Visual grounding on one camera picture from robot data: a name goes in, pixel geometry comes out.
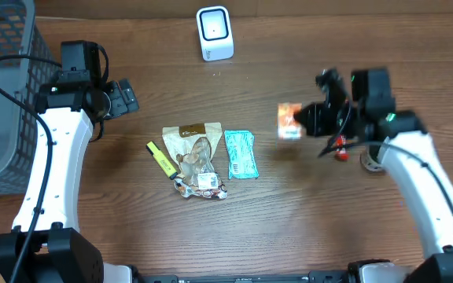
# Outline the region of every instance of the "wooden table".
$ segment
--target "wooden table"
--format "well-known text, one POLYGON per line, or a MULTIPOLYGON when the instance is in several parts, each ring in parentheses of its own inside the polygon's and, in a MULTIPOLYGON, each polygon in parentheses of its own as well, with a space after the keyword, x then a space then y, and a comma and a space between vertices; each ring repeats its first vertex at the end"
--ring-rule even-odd
MULTIPOLYGON (((101 43, 111 78, 129 78, 138 95, 140 111, 108 122, 83 164, 81 231, 106 262, 143 274, 228 275, 422 261, 393 181, 367 174, 359 149, 339 163, 316 158, 322 138, 277 143, 276 108, 322 101, 314 77, 324 68, 348 78, 353 68, 388 66, 399 108, 423 118, 453 181, 453 14, 235 18, 234 57, 207 64, 195 19, 38 26, 56 57, 62 41, 101 43), (164 148, 162 127, 200 122, 256 136, 257 180, 227 180, 220 141, 213 164, 226 180, 223 201, 183 199, 145 150, 149 141, 164 148)), ((0 233, 21 201, 0 197, 0 233)))

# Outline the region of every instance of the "brown and white snack package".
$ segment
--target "brown and white snack package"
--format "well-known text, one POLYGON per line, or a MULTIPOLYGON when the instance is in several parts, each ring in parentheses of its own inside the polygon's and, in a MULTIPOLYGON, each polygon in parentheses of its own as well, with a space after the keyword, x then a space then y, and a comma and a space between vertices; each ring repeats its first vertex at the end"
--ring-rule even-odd
POLYGON ((227 198, 227 190, 211 164, 223 135, 221 123, 199 123, 162 130, 169 155, 181 173, 174 186, 184 197, 227 198))

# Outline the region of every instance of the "yellow highlighter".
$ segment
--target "yellow highlighter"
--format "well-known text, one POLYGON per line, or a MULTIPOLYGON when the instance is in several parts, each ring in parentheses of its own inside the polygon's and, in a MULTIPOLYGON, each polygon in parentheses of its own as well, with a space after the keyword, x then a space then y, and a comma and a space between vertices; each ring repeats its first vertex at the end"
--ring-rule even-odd
POLYGON ((165 155, 160 151, 157 145, 150 141, 148 145, 146 145, 146 149, 148 149, 149 153, 153 155, 155 161, 160 165, 162 170, 164 170, 165 174, 171 179, 174 180, 178 175, 178 172, 172 167, 171 162, 165 157, 165 155))

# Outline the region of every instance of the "plastic basket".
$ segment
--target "plastic basket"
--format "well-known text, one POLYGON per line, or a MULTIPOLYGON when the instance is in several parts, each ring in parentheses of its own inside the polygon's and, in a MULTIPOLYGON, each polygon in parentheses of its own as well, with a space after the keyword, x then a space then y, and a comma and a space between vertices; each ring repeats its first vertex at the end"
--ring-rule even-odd
MULTIPOLYGON (((0 56, 28 54, 52 59, 35 27, 32 0, 0 0, 0 56)), ((57 67, 27 59, 0 62, 0 86, 33 105, 39 86, 57 67)), ((24 193, 36 148, 36 121, 0 94, 0 194, 24 193)))

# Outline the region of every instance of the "blue packet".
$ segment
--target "blue packet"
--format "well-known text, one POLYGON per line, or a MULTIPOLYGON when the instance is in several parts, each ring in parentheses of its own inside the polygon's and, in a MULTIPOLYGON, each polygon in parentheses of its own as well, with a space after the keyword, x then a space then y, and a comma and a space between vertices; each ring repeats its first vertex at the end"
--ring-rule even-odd
POLYGON ((230 164, 228 178, 258 178, 253 147, 255 136, 248 130, 225 130, 225 144, 230 164))

